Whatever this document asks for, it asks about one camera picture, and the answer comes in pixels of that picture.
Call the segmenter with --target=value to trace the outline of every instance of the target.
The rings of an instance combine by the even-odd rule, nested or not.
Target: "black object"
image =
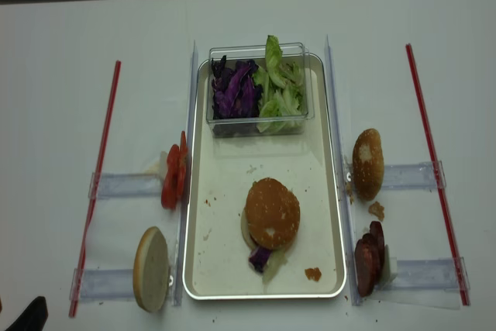
[[[41,331],[47,318],[47,300],[38,296],[6,331]]]

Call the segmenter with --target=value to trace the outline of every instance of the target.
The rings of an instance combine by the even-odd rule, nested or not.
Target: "clear plastic container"
[[[305,51],[301,43],[280,44],[280,47],[282,49],[283,63],[292,64],[295,62],[302,71],[303,99],[301,115],[267,118],[214,118],[214,90],[212,87],[214,76],[212,69],[209,68],[206,120],[214,137],[279,135],[304,132],[306,119],[313,117],[312,76],[308,66],[308,52]],[[233,70],[238,60],[254,60],[257,65],[266,69],[265,46],[212,48],[208,61],[211,64],[212,61],[221,60],[225,55],[227,59],[226,67],[230,67]],[[262,123],[270,123],[268,129],[263,132],[260,131]]]

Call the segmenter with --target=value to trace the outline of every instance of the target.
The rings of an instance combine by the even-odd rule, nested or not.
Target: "metal tray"
[[[208,61],[198,69],[183,282],[197,300],[331,298],[346,281],[322,61],[309,54],[315,116],[298,135],[218,139],[206,122]],[[254,181],[272,177],[300,201],[288,263],[264,287],[248,265],[239,219]],[[319,282],[305,269],[318,267]]]

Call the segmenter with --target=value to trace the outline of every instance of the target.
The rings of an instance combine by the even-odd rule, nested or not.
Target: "red straw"
[[[438,164],[436,148],[434,147],[434,139],[432,138],[431,127],[429,125],[429,119],[427,118],[427,109],[425,108],[424,96],[420,87],[419,73],[417,72],[417,65],[415,64],[415,58],[413,57],[413,49],[411,44],[406,45],[406,54],[408,55],[408,62],[410,63],[410,71],[412,72],[413,85],[415,86],[415,93],[417,94],[418,108],[420,109],[420,115],[422,116],[422,124],[424,125],[425,138],[427,139],[427,145],[429,146],[431,161],[434,164]],[[470,305],[470,299],[468,298],[468,287],[460,267],[460,254],[458,253],[455,231],[453,228],[453,224],[451,223],[448,199],[446,198],[446,192],[444,188],[440,187],[441,179],[439,177],[438,170],[435,171],[435,176],[438,185],[437,190],[439,193],[439,200],[441,201],[441,209],[443,210],[444,223],[446,224],[446,231],[448,233],[448,240],[450,244],[449,248],[451,249],[451,256],[453,257],[456,268],[458,285],[460,286],[460,296],[462,298],[462,304],[467,306]]]
[[[110,88],[110,96],[108,97],[107,116],[105,117],[105,124],[103,125],[102,139],[100,141],[100,151],[96,161],[95,168],[95,190],[100,181],[100,174],[102,173],[103,158],[105,156],[105,148],[107,147],[107,138],[109,137],[110,119],[112,118],[112,110],[114,109],[115,94],[117,93],[117,83],[119,82],[119,73],[121,71],[121,61],[115,62],[114,78],[112,79],[112,87]],[[84,261],[86,259],[86,233],[90,226],[91,217],[95,210],[96,199],[90,199],[88,206],[88,214],[86,215],[86,224],[84,225],[83,241],[81,243],[81,252],[79,253],[79,262],[77,263],[77,287],[74,293],[73,300],[71,301],[71,308],[69,309],[69,318],[74,318],[78,310],[78,298],[81,286],[81,277],[84,269]]]

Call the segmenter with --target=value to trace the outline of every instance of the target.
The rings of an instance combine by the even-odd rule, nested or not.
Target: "white table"
[[[494,25],[494,0],[115,0],[0,6],[0,329],[37,295],[48,302],[46,329],[491,329],[496,291]],[[184,295],[180,308],[167,307],[159,315],[146,314],[133,302],[105,302],[80,305],[77,318],[69,319],[68,294],[115,60],[122,61],[118,102],[123,119],[113,119],[112,125],[132,120],[133,113],[149,106],[175,102],[171,105],[184,120],[163,123],[178,135],[186,117],[193,40],[204,60],[210,47],[260,44],[268,33],[281,41],[302,41],[321,55],[329,34],[336,79],[342,80],[350,74],[366,79],[377,56],[394,56],[412,43],[472,306],[450,311],[367,302],[354,308],[344,298],[346,286],[332,301],[194,302]],[[385,76],[409,74],[404,67]],[[167,97],[148,102],[164,84]],[[133,136],[125,126],[116,128],[123,139]],[[166,139],[165,147],[177,140]],[[118,160],[108,162],[118,167]],[[121,159],[122,171],[139,171],[148,160]]]

